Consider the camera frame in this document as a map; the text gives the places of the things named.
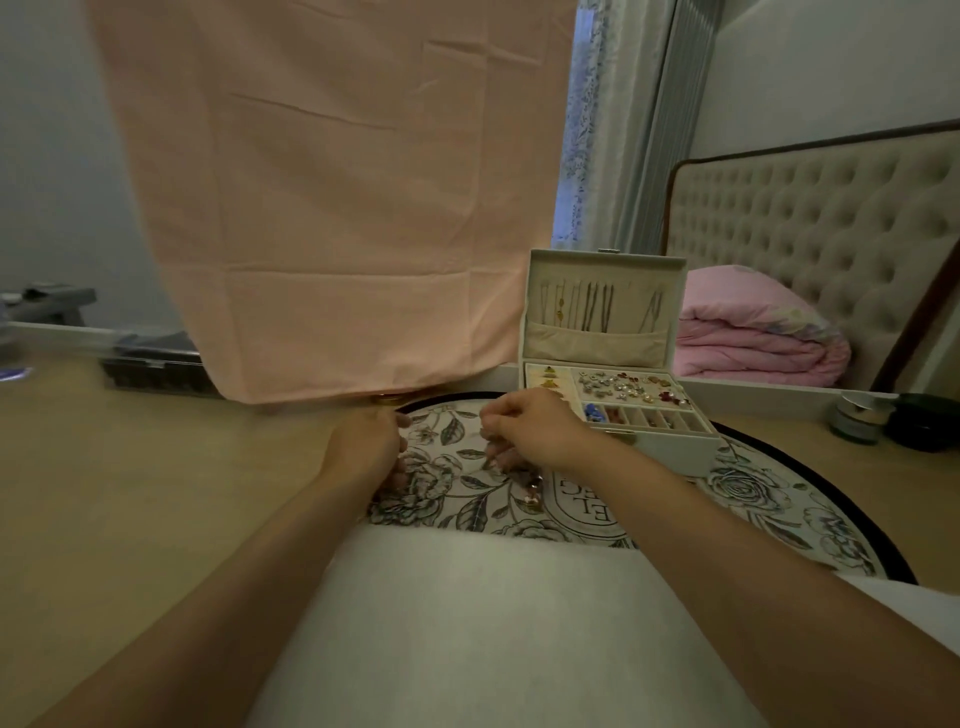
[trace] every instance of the white wall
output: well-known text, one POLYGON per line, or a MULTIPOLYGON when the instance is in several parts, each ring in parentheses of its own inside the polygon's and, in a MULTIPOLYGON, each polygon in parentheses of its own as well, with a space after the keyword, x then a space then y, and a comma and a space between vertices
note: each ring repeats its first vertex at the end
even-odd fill
POLYGON ((90 326, 178 328, 144 244, 80 0, 0 2, 0 288, 89 285, 90 326))
POLYGON ((958 118, 958 38, 960 0, 728 0, 691 155, 958 118))

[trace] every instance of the round placemat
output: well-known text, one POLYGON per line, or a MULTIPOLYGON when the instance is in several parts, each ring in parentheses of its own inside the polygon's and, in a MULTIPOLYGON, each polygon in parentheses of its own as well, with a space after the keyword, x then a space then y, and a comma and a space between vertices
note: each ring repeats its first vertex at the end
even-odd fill
MULTIPOLYGON (((465 392, 400 407, 410 482, 371 505, 371 523, 432 526, 591 546, 636 548, 589 488, 555 476, 543 509, 487 463, 480 409, 497 392, 465 392)), ((688 478, 714 501, 803 556, 843 573, 916 584, 886 534, 829 481, 756 438, 714 423, 724 446, 707 477, 688 478)))

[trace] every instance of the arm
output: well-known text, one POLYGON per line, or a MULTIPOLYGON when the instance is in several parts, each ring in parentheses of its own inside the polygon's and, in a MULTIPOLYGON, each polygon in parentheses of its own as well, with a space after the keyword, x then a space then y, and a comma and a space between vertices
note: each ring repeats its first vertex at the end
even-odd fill
POLYGON ((481 416, 501 467, 530 460, 610 506, 772 725, 960 725, 960 658, 879 602, 546 390, 481 416))
POLYGON ((317 478, 34 728, 242 725, 337 546, 378 486, 405 482, 389 410, 351 414, 317 478))

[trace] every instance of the fabric pocket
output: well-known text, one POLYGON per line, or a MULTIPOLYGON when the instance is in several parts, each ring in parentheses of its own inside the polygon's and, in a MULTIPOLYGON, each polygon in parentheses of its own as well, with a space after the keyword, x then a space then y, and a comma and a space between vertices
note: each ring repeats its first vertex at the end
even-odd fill
POLYGON ((666 365, 666 331, 597 333, 527 322, 523 355, 608 367, 666 365))

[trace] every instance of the person's left arm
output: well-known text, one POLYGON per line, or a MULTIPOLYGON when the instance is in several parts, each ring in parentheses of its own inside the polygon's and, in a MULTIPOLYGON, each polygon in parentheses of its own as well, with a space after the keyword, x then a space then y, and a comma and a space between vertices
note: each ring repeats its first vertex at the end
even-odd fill
POLYGON ((379 486, 405 482, 397 426, 409 424, 350 414, 312 483, 33 728, 242 725, 337 546, 379 486))

